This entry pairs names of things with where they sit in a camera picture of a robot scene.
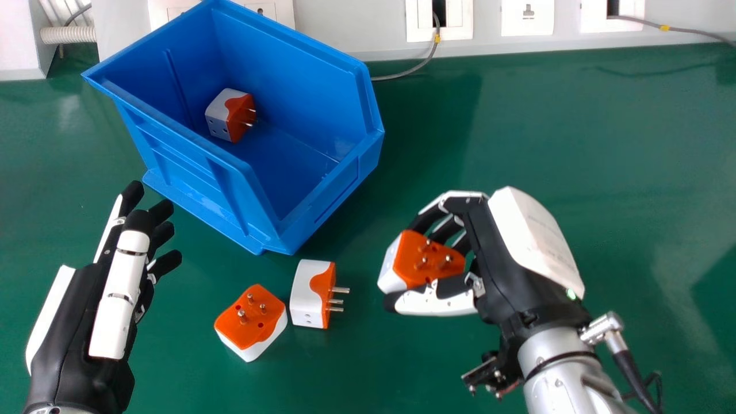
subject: blue storage box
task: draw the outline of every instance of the blue storage box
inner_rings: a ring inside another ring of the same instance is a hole
[[[252,253],[293,254],[376,167],[383,142],[359,60],[227,0],[208,0],[83,77],[113,98],[144,183]],[[232,144],[205,109],[253,94]]]

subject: robotic arm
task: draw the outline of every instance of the robotic arm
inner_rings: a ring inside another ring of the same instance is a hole
[[[499,326],[498,350],[462,377],[473,394],[483,386],[501,399],[523,385],[532,414],[633,413],[595,353],[606,342],[633,396],[650,413],[662,412],[623,340],[620,318],[610,312],[592,320],[556,220],[518,189],[506,187],[491,197],[440,195],[389,246],[378,286],[390,312],[478,313]]]
[[[133,181],[115,201],[92,264],[63,265],[26,348],[31,385],[24,414],[119,414],[135,380],[128,356],[138,323],[161,276],[181,263],[172,250],[154,259],[174,235],[164,200],[134,210],[144,195]]]

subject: wire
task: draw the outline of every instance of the wire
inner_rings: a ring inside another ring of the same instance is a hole
[[[658,23],[654,23],[653,21],[643,20],[641,18],[635,18],[635,17],[631,17],[627,15],[610,15],[608,16],[608,18],[614,18],[617,20],[633,21],[634,23],[645,24],[646,26],[656,27],[657,29],[662,30],[663,32],[681,32],[681,33],[692,33],[694,35],[707,36],[709,38],[714,38],[716,40],[722,41],[730,45],[731,47],[736,48],[736,42],[728,38],[725,38],[724,36],[718,35],[716,33],[705,32],[704,30],[683,29],[681,27],[672,27],[666,24],[658,24]]]
[[[429,51],[429,56],[425,57],[424,60],[419,62],[415,67],[411,69],[407,69],[403,72],[399,72],[397,74],[389,74],[386,76],[374,76],[371,77],[371,81],[373,82],[381,82],[384,80],[393,80],[393,79],[399,79],[400,77],[404,77],[406,75],[413,74],[414,72],[420,70],[423,68],[427,63],[429,63],[430,60],[432,60],[432,57],[434,57],[434,52],[437,51],[437,45],[439,45],[439,17],[437,17],[436,13],[432,13],[432,17],[434,17],[434,26],[436,27],[436,30],[434,31],[434,42],[432,42],[432,49]]]
[[[73,15],[69,16],[68,19],[66,19],[66,22],[64,22],[64,26],[68,26],[71,24],[72,21],[74,21],[75,18],[80,17],[84,12],[92,8],[92,3],[87,4],[86,6],[83,6],[81,9],[77,10]]]
[[[644,380],[644,386],[649,388],[652,382],[657,383],[657,406],[662,409],[662,373],[659,371],[654,371],[653,373],[650,373]],[[637,396],[634,391],[621,394],[621,399],[624,401],[628,401],[636,397]]]

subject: green tabletop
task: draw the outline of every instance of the green tabletop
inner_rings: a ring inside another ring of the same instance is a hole
[[[68,48],[49,79],[0,84],[0,412],[18,412],[26,340],[60,264],[94,254],[118,191],[145,171],[113,103]],[[371,65],[390,73],[409,62]],[[460,375],[498,344],[475,316],[383,311],[386,246],[440,192],[516,186],[556,216],[594,315],[615,310],[669,413],[736,404],[736,54],[722,45],[438,59],[375,86],[381,162],[293,257],[253,256],[179,210],[182,266],[156,290],[129,413],[524,413]],[[160,197],[149,190],[145,203]],[[242,362],[213,330],[248,286],[286,301],[299,259],[352,289],[330,330],[289,326]],[[607,351],[601,359],[622,390]]]

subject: white outlet panel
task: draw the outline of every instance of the white outlet panel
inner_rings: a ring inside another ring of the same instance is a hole
[[[293,0],[232,0],[235,3],[276,20],[284,26],[296,28]],[[199,0],[148,0],[151,30],[156,30],[199,3]]]
[[[551,36],[554,0],[501,0],[501,36]]]
[[[619,15],[644,18],[645,0],[620,0]],[[580,33],[637,32],[644,25],[608,18],[607,0],[580,1]]]
[[[445,0],[447,26],[439,30],[443,41],[473,38],[473,0]],[[406,41],[429,42],[434,39],[432,0],[406,0]]]

